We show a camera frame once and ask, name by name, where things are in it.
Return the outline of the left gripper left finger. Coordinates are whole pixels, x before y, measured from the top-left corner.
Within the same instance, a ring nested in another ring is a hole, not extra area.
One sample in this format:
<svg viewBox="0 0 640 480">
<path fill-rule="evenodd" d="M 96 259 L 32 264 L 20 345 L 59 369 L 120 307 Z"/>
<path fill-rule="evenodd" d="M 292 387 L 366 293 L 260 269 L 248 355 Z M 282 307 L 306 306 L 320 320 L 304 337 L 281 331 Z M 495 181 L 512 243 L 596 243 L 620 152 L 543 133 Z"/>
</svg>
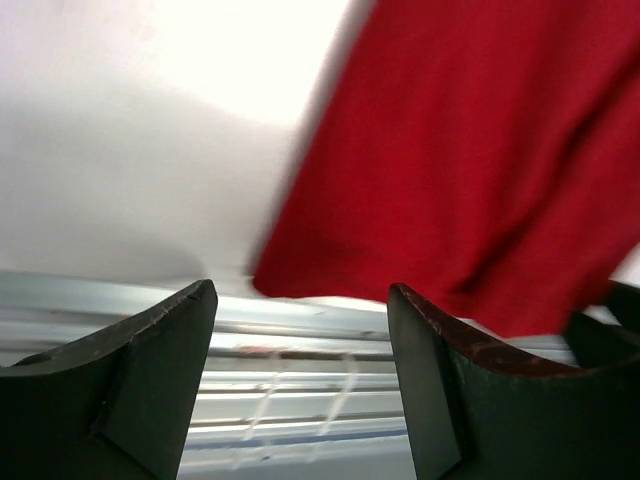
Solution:
<svg viewBox="0 0 640 480">
<path fill-rule="evenodd" d="M 199 280 L 2 368 L 2 478 L 176 478 L 217 304 Z"/>
</svg>

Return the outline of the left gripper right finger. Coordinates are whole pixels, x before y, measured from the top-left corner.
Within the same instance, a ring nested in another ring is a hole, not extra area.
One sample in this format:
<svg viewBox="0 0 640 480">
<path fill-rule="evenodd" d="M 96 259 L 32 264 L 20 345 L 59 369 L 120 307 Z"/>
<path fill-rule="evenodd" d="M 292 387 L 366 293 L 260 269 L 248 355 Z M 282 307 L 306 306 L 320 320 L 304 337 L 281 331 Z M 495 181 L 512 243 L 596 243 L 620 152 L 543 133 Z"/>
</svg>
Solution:
<svg viewBox="0 0 640 480">
<path fill-rule="evenodd" d="M 639 362 L 581 368 L 458 320 L 410 287 L 387 316 L 420 479 L 635 479 Z"/>
</svg>

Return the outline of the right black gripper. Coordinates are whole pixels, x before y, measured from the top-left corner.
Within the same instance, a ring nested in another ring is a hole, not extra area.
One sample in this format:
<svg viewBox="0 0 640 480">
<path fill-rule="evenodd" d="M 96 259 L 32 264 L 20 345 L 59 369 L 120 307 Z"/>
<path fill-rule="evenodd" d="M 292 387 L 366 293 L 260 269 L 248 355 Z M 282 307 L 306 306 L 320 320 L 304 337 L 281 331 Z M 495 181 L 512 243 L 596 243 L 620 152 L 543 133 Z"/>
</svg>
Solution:
<svg viewBox="0 0 640 480">
<path fill-rule="evenodd" d="M 603 368 L 639 362 L 639 288 L 614 282 L 602 307 L 616 320 L 605 324 L 574 312 L 564 330 L 564 340 L 581 368 Z"/>
</svg>

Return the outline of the dark red t shirt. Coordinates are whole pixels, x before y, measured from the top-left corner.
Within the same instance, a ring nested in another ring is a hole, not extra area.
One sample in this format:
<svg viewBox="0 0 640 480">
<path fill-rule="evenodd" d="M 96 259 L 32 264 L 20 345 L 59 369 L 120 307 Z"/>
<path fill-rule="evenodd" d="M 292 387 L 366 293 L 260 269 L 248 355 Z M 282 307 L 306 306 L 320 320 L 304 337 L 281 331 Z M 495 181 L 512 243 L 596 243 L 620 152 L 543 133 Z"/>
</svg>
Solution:
<svg viewBox="0 0 640 480">
<path fill-rule="evenodd" d="M 635 1 L 379 1 L 252 274 L 557 334 L 639 242 Z"/>
</svg>

